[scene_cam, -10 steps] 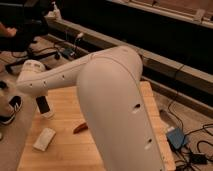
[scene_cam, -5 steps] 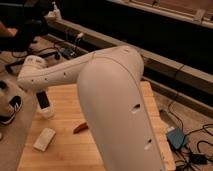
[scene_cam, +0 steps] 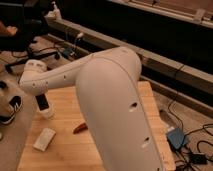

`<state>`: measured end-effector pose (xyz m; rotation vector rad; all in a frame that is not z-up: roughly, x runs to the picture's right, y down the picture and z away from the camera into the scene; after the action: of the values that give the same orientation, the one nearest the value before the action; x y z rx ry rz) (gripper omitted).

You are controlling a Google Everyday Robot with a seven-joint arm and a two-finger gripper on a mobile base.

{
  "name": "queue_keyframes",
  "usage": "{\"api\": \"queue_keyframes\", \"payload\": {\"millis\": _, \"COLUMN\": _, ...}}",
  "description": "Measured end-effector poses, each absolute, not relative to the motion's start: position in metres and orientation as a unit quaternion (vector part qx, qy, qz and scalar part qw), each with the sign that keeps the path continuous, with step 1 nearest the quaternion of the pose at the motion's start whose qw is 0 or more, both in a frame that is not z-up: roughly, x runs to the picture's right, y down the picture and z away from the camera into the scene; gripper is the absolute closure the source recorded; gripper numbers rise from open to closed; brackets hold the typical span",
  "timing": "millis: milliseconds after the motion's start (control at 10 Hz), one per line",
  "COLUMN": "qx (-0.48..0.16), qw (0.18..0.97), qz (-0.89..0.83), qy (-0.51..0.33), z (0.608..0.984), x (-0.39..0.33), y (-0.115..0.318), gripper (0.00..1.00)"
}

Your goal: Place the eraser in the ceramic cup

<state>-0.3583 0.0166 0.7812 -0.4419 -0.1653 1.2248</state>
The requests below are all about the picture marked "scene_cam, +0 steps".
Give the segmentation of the person hand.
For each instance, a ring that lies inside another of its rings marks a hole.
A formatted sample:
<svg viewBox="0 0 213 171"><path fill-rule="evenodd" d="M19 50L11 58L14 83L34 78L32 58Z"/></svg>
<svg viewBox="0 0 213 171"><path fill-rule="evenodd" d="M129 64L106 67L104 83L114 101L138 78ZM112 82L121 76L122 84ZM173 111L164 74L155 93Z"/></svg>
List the person hand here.
<svg viewBox="0 0 213 171"><path fill-rule="evenodd" d="M14 26L8 26L5 30L5 35L6 36L14 36L18 31L17 27Z"/></svg>

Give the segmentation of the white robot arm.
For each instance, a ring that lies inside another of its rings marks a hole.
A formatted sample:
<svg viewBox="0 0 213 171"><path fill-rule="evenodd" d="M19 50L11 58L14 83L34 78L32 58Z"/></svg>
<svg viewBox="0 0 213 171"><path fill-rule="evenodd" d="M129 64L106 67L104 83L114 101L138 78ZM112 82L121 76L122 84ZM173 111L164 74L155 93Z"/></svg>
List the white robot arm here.
<svg viewBox="0 0 213 171"><path fill-rule="evenodd" d="M141 70L136 52L121 46L52 70L29 60L20 87L37 96L73 86L106 171L165 171L138 90Z"/></svg>

